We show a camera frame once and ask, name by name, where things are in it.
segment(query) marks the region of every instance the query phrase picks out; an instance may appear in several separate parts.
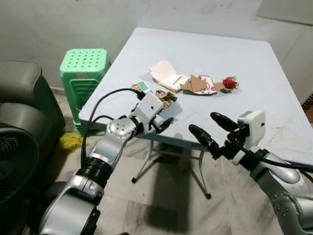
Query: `yellow object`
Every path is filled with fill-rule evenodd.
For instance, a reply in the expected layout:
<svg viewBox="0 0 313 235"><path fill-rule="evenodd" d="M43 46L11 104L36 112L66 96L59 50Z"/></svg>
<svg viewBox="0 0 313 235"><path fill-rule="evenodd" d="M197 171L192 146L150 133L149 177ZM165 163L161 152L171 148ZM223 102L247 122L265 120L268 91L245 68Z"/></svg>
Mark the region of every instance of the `yellow object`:
<svg viewBox="0 0 313 235"><path fill-rule="evenodd" d="M80 134L75 133L65 133L60 138L60 146L63 150L73 150L75 148L81 147L83 138Z"/></svg>

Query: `white wall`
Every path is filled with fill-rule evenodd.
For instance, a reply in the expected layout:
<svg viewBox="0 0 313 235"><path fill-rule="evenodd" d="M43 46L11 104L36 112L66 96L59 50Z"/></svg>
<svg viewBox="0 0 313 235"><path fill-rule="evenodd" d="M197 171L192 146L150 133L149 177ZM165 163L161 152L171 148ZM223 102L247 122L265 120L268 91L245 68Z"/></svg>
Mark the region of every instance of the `white wall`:
<svg viewBox="0 0 313 235"><path fill-rule="evenodd" d="M1 0L0 59L36 61L62 87L71 48L105 48L112 60L136 26L270 42L300 101L313 90L313 29L255 17L261 0Z"/></svg>

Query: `black cable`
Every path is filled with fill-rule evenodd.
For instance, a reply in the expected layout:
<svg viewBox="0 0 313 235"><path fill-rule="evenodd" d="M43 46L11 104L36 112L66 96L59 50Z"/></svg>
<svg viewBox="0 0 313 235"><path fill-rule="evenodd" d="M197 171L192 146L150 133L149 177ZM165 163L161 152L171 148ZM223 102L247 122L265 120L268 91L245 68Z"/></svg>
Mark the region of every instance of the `black cable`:
<svg viewBox="0 0 313 235"><path fill-rule="evenodd" d="M308 179L312 182L313 184L313 177L311 175L309 175L307 172L300 170L300 172Z"/></svg>
<svg viewBox="0 0 313 235"><path fill-rule="evenodd" d="M307 172L311 172L313 173L313 166L307 165L307 164L301 164L301 163L292 163L292 164L285 164L285 163L278 163L266 158L262 158L259 155L251 152L250 150L245 149L244 147L242 147L240 144L237 143L235 137L231 138L231 143L237 147L240 148L240 150L242 150L243 152L245 152L246 154L248 154L249 156L252 156L256 159L258 159L261 162L270 164L270 165L275 165L275 166L279 166L279 167L283 167L283 168L289 168L289 169L298 169L298 170L302 170L302 171L307 171Z"/></svg>
<svg viewBox="0 0 313 235"><path fill-rule="evenodd" d="M91 112L91 115L89 117L89 120L87 122L87 127L86 127L86 131L84 133L84 137L83 137L83 142L82 142L82 148L81 148L81 163L83 161L83 159L85 159L86 157L86 139L87 139L87 135L88 135L88 131L91 127L90 124L92 122L92 119L93 119L93 116L94 116L94 113L96 112L96 109L98 108L99 104L101 103L102 100L104 100L105 98L107 98L108 96L110 96L111 94L114 94L114 93L117 93L117 92L122 92L122 91L131 91L131 92L135 92L137 94L137 97L139 100L142 100L143 97L145 96L145 93L144 92L139 92L137 90L134 90L134 89L131 89L131 88L122 88L122 89L117 89L115 91L112 91L112 92L109 92L107 93L106 95L102 96L98 101L97 103L95 104L92 112Z"/></svg>
<svg viewBox="0 0 313 235"><path fill-rule="evenodd" d="M114 120L114 118L110 117L110 116L107 116L107 115L100 115L98 117L96 117L91 123L90 125L86 128L85 130L85 133L88 134L89 130L91 129L91 127L96 123L96 121L98 121L100 118L107 118L107 119L110 119L110 120ZM82 142L82 148L85 149L85 152L86 152L86 142L84 144L84 142ZM81 158L80 160L80 164L82 165L83 164L83 159Z"/></svg>

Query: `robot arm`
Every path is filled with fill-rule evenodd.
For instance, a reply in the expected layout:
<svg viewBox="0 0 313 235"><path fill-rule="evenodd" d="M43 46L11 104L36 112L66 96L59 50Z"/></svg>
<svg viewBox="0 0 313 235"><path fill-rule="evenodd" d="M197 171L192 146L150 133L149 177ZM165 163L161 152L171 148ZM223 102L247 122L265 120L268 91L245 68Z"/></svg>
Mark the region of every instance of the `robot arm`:
<svg viewBox="0 0 313 235"><path fill-rule="evenodd" d="M112 120L107 125L104 137L45 211L40 222L40 235L94 233L100 216L96 206L126 143L135 136L148 133L151 126L160 133L173 121L170 118L161 125L154 121L162 108L159 98L147 93L129 117Z"/></svg>
<svg viewBox="0 0 313 235"><path fill-rule="evenodd" d="M211 113L211 117L230 132L224 146L219 147L207 132L195 125L189 126L190 132L215 160L223 155L234 165L241 164L250 171L250 176L270 199L284 234L313 235L313 188L307 186L300 171L270 165L242 151L245 148L259 158L289 164L256 146L265 133L264 112L247 112L238 118L238 124L218 113Z"/></svg>

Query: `fan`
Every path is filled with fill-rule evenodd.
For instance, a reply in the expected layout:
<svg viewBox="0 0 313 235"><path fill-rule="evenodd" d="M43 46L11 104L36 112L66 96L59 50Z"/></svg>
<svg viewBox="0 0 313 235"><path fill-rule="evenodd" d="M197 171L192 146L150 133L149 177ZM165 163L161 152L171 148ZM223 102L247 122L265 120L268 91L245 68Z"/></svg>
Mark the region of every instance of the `fan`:
<svg viewBox="0 0 313 235"><path fill-rule="evenodd" d="M38 146L25 130L0 123L0 203L29 180L38 161Z"/></svg>

